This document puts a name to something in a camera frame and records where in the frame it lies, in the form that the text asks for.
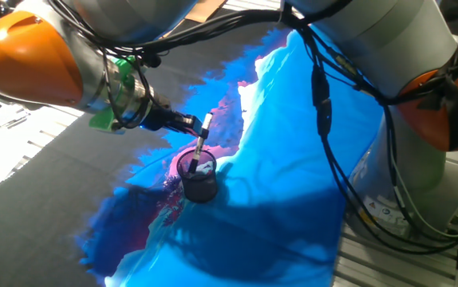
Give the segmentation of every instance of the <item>marker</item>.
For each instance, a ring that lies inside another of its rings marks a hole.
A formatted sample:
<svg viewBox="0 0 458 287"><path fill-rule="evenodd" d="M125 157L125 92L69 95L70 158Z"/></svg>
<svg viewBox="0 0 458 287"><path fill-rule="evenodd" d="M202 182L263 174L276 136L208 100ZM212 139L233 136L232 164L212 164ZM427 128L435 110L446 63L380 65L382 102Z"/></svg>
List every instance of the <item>marker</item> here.
<svg viewBox="0 0 458 287"><path fill-rule="evenodd" d="M210 128L211 119L213 119L212 113L207 113L204 117L203 130L208 130ZM188 168L188 173L195 174L197 171L197 164L199 164L200 152L203 150L204 139L202 137L197 138L197 145L195 146L194 155L190 162L190 167Z"/></svg>

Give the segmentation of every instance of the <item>black cup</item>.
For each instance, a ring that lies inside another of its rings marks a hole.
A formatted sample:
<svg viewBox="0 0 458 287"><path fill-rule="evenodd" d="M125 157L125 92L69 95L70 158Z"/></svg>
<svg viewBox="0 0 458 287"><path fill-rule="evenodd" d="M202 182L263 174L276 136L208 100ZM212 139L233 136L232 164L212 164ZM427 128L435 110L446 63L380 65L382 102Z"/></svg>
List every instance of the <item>black cup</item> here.
<svg viewBox="0 0 458 287"><path fill-rule="evenodd" d="M188 172L194 151L185 152L178 160L178 173L183 182L184 196L197 203L206 203L214 199L216 185L216 158L209 151L201 151L195 173Z"/></svg>

